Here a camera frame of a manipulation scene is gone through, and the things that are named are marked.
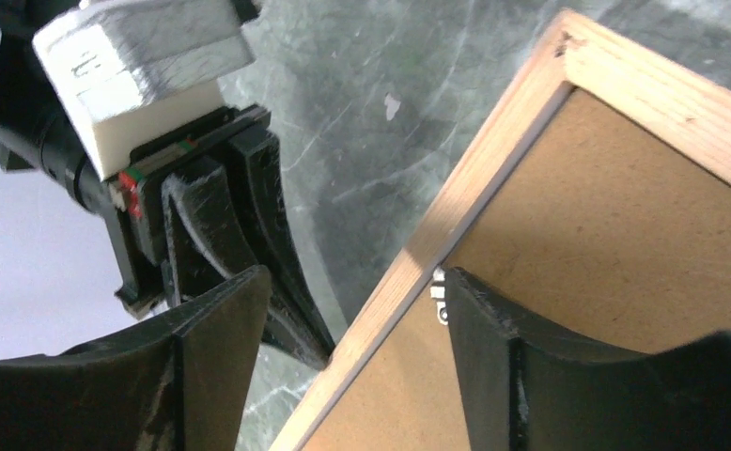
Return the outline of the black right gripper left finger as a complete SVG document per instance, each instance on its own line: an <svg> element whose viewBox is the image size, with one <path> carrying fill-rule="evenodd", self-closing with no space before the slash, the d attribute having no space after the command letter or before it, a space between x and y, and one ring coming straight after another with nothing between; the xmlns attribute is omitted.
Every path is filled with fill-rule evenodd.
<svg viewBox="0 0 731 451"><path fill-rule="evenodd" d="M231 450L272 294L255 266L62 354L0 360L0 450Z"/></svg>

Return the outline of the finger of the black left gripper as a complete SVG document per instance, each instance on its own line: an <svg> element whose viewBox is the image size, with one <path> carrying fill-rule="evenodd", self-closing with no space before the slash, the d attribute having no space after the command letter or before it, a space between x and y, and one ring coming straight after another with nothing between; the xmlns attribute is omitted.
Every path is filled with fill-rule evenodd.
<svg viewBox="0 0 731 451"><path fill-rule="evenodd" d="M228 180L236 214L257 263L272 275L263 341L322 370L335 342L309 292L288 225L279 140L264 128L250 127L227 143L233 149Z"/></svg>

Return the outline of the white wooden picture frame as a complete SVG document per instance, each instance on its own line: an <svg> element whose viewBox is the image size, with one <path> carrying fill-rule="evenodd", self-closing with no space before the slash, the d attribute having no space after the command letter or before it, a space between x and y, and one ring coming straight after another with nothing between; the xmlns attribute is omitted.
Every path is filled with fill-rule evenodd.
<svg viewBox="0 0 731 451"><path fill-rule="evenodd" d="M539 39L272 448L300 450L573 88L731 184L731 90L565 8Z"/></svg>

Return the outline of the brown backing board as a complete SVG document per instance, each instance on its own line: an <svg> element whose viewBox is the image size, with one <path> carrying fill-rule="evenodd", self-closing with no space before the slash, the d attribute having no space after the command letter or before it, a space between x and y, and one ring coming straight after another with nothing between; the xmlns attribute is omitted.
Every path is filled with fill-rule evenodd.
<svg viewBox="0 0 731 451"><path fill-rule="evenodd" d="M731 331L731 187L577 90L446 265L578 334L671 350ZM474 450L428 291L305 448Z"/></svg>

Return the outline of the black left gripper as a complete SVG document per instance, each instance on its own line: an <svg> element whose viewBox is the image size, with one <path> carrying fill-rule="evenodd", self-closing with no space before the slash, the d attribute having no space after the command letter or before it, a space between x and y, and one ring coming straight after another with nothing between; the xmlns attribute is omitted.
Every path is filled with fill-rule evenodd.
<svg viewBox="0 0 731 451"><path fill-rule="evenodd" d="M134 315L201 296L257 264L233 207L227 141L268 130L258 106L225 106L135 148L99 178L33 49L34 35L82 1L0 1L0 164L38 170L100 216Z"/></svg>

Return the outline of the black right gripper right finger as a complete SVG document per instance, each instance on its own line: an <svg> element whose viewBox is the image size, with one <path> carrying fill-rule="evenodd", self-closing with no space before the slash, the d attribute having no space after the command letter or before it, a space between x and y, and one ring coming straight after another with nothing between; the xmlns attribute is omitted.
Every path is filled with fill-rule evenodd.
<svg viewBox="0 0 731 451"><path fill-rule="evenodd" d="M731 331L643 354L545 319L462 268L444 293L474 450L731 450Z"/></svg>

